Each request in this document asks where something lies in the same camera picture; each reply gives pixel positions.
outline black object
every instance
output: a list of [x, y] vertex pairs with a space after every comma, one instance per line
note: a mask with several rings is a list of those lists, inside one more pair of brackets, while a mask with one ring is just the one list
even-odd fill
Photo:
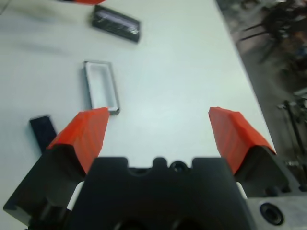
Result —
[[57, 136], [49, 116], [33, 118], [30, 121], [36, 141], [43, 153], [53, 139]]
[[268, 147], [252, 147], [235, 174], [247, 197], [306, 195]]
[[19, 184], [3, 209], [30, 229], [60, 227], [84, 171], [70, 145], [47, 150]]
[[97, 158], [67, 229], [255, 229], [225, 159], [196, 158], [189, 170], [178, 161], [170, 168], [163, 158], [153, 162], [135, 175], [125, 158]]
[[95, 5], [92, 26], [124, 37], [133, 42], [139, 42], [141, 27], [140, 22], [126, 15]]

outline metal plate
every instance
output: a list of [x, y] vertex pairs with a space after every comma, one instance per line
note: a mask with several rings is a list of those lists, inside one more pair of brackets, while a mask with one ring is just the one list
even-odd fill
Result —
[[[251, 198], [246, 203], [258, 230], [307, 230], [307, 196]], [[260, 206], [270, 203], [283, 214], [282, 225], [272, 225], [260, 213]]]
[[92, 108], [108, 107], [111, 114], [118, 114], [120, 108], [111, 63], [86, 61], [84, 67]]

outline screw hole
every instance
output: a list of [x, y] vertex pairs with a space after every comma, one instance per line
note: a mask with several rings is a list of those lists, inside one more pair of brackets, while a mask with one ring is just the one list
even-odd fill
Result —
[[187, 165], [181, 161], [176, 161], [172, 163], [170, 168], [173, 169], [177, 173], [183, 173], [183, 172], [189, 171], [189, 168], [187, 167]]
[[283, 214], [280, 209], [270, 203], [264, 203], [260, 206], [260, 213], [267, 222], [272, 225], [281, 225], [284, 221]]

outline rectangular tray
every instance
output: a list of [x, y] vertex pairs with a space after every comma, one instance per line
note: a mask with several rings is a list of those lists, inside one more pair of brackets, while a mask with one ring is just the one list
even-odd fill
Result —
[[107, 61], [85, 61], [84, 68], [92, 108], [108, 107], [110, 114], [119, 114], [118, 94], [111, 63]]

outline table surface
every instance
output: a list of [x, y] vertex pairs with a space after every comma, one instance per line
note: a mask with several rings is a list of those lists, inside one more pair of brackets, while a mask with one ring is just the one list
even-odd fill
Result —
[[112, 62], [121, 104], [109, 120], [101, 156], [125, 156], [136, 167], [151, 166], [156, 156], [188, 165], [194, 157], [218, 157], [211, 106], [240, 111], [272, 143], [213, 0], [103, 5], [142, 22], [138, 44], [91, 28], [92, 6], [12, 0], [0, 16], [2, 203], [39, 157], [28, 120], [49, 114], [61, 131], [89, 108], [85, 60]]

